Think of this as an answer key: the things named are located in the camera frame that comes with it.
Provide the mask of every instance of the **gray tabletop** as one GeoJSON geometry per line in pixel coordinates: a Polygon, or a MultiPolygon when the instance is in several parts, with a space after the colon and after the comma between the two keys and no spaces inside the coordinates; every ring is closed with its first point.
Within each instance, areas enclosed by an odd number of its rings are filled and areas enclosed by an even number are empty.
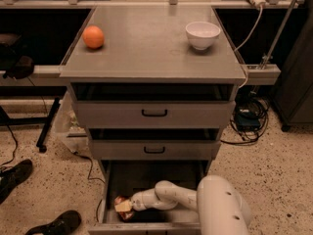
{"type": "Polygon", "coordinates": [[[241,84],[245,75],[223,31],[205,51],[189,45],[185,27],[196,21],[220,25],[208,5],[97,7],[88,25],[104,32],[105,45],[91,50],[80,37],[61,77],[241,84]]]}

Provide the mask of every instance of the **white robotic arm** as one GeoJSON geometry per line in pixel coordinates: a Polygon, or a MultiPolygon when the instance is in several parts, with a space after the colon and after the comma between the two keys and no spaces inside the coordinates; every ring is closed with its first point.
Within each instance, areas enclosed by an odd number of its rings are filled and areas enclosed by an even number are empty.
{"type": "Polygon", "coordinates": [[[138,192],[116,204],[115,210],[119,213],[150,208],[170,210],[178,203],[199,214],[201,235],[248,234],[251,211],[247,202],[231,183],[215,175],[204,177],[197,191],[160,181],[154,189],[138,192]]]}

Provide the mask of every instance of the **person's foot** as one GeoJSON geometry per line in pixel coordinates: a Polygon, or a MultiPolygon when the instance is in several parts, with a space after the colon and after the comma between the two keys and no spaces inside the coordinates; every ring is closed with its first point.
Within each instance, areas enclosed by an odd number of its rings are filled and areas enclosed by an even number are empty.
{"type": "Polygon", "coordinates": [[[66,211],[51,223],[36,226],[26,232],[25,235],[69,235],[81,223],[81,216],[77,211],[66,211]]]}
{"type": "Polygon", "coordinates": [[[26,181],[32,172],[31,160],[24,160],[14,167],[0,172],[0,205],[19,184],[26,181]]]}

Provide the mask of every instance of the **speckled floor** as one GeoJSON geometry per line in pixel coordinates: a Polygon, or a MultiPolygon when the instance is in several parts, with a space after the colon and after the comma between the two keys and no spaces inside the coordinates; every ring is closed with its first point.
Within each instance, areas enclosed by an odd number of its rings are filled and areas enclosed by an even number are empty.
{"type": "MultiPolygon", "coordinates": [[[[256,145],[236,147],[223,144],[209,173],[227,178],[245,196],[253,219],[251,235],[313,234],[313,126],[281,131],[270,111],[269,126],[256,145]]],[[[20,235],[29,228],[54,220],[60,213],[77,210],[82,224],[74,234],[88,234],[96,225],[96,208],[104,184],[88,181],[90,163],[70,153],[50,132],[45,154],[38,153],[41,126],[12,127],[19,141],[11,165],[33,161],[33,173],[0,206],[0,234],[20,235]]],[[[12,157],[14,140],[7,128],[0,128],[0,164],[12,157]]],[[[223,139],[238,140],[227,128],[223,139]]],[[[82,155],[90,156],[87,149],[82,155]]],[[[103,178],[94,162],[92,177],[103,178]]]]}

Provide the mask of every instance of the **black handle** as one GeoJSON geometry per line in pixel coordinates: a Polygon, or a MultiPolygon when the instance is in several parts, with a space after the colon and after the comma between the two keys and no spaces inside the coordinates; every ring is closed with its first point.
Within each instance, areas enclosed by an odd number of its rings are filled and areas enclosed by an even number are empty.
{"type": "Polygon", "coordinates": [[[167,116],[167,110],[164,110],[164,113],[161,114],[147,114],[146,110],[141,110],[141,114],[144,117],[162,118],[167,116]]]}
{"type": "Polygon", "coordinates": [[[144,147],[144,152],[147,154],[162,154],[165,152],[165,147],[163,146],[160,149],[149,149],[146,146],[144,147]]]}

